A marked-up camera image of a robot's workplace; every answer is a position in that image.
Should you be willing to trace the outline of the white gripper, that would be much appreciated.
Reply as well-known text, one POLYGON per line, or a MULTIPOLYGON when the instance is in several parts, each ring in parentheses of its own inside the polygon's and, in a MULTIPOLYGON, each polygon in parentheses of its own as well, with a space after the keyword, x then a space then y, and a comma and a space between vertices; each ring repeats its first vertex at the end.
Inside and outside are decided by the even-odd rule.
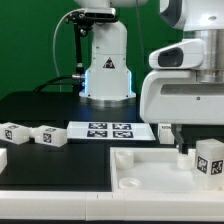
POLYGON ((224 84, 197 83, 190 70, 154 70, 142 85, 140 117, 150 124, 176 124, 175 140, 182 153, 179 124, 224 125, 224 84))

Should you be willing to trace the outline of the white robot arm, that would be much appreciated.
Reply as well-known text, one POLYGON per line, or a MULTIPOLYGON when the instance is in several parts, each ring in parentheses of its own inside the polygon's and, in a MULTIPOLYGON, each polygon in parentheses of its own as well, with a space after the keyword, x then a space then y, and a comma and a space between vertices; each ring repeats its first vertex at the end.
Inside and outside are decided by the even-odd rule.
MULTIPOLYGON (((93 23, 84 99, 104 105, 135 97, 126 67, 127 31, 117 7, 134 0, 74 0, 79 18, 93 23)), ((224 0, 159 0, 159 14, 184 32, 181 42, 149 55, 140 117, 146 123, 224 125, 224 0)))

